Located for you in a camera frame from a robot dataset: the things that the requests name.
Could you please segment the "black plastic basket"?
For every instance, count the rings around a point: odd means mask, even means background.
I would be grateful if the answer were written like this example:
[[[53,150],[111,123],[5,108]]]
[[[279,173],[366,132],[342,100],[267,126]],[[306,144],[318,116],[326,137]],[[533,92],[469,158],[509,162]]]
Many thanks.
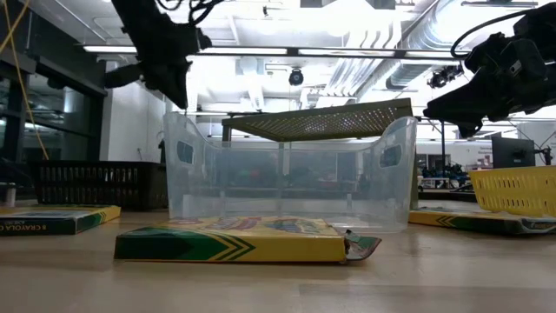
[[[156,210],[169,205],[166,167],[119,161],[30,162],[36,197],[44,204],[115,205]]]

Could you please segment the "yellow green crayon box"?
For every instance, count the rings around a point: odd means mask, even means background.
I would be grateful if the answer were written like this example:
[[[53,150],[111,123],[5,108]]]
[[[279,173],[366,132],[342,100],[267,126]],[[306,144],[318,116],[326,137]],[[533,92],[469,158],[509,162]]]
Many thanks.
[[[482,211],[418,208],[410,223],[497,235],[556,234],[556,217],[529,217]]]
[[[378,237],[297,216],[172,219],[116,237],[114,258],[191,263],[344,263],[369,258]]]
[[[117,219],[118,206],[55,206],[0,208],[2,236],[76,235]]]

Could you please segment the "green perforated metal shelf riser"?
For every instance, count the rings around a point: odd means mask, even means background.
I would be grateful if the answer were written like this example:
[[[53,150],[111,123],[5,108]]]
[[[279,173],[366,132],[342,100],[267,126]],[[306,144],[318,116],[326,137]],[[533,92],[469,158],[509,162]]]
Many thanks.
[[[405,212],[417,123],[408,99],[225,119],[216,193],[253,209]]]

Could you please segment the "clear plastic bin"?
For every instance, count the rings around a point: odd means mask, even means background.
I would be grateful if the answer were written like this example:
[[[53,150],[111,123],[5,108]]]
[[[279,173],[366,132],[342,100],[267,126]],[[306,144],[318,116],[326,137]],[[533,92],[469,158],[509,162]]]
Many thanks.
[[[211,142],[179,113],[163,118],[169,215],[299,216],[336,229],[398,232],[413,206],[417,121],[372,142]]]

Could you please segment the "yellow plastic basket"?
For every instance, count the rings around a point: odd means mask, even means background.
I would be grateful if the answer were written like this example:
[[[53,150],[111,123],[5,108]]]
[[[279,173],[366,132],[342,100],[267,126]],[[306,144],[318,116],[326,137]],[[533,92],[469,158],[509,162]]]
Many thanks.
[[[556,165],[475,170],[469,176],[483,210],[556,217]]]

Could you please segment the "black computer monitor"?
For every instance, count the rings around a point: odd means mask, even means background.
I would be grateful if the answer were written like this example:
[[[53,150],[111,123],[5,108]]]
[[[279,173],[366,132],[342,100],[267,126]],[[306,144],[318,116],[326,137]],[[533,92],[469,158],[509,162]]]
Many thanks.
[[[536,164],[532,140],[493,137],[492,151],[495,169],[532,167]]]

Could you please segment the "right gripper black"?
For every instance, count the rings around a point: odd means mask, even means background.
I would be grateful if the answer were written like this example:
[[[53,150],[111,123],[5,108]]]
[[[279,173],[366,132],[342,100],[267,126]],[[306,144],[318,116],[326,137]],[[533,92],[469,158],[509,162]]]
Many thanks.
[[[461,138],[476,135],[484,118],[527,115],[556,105],[556,64],[547,65],[535,42],[528,38],[491,35],[467,56],[474,73],[464,85],[427,103],[423,115],[458,125]]]

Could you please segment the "black ceiling spotlight cluster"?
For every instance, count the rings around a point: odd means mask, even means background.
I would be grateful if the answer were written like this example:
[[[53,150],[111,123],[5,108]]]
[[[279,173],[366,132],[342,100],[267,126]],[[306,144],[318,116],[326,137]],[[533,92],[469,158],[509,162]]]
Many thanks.
[[[427,85],[431,89],[443,88],[463,73],[464,69],[461,64],[444,66],[433,72],[432,76],[427,80]]]

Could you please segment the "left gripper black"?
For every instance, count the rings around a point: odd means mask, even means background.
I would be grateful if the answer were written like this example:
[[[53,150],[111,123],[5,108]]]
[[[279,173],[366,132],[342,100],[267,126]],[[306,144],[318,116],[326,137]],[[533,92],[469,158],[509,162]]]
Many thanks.
[[[145,67],[145,84],[158,90],[182,110],[188,108],[186,75],[191,62],[187,56],[213,46],[200,28],[175,23],[167,14],[135,14],[129,19],[129,38],[136,48],[136,59],[151,64]],[[144,80],[143,63],[128,64],[108,71],[106,89],[120,88]]]

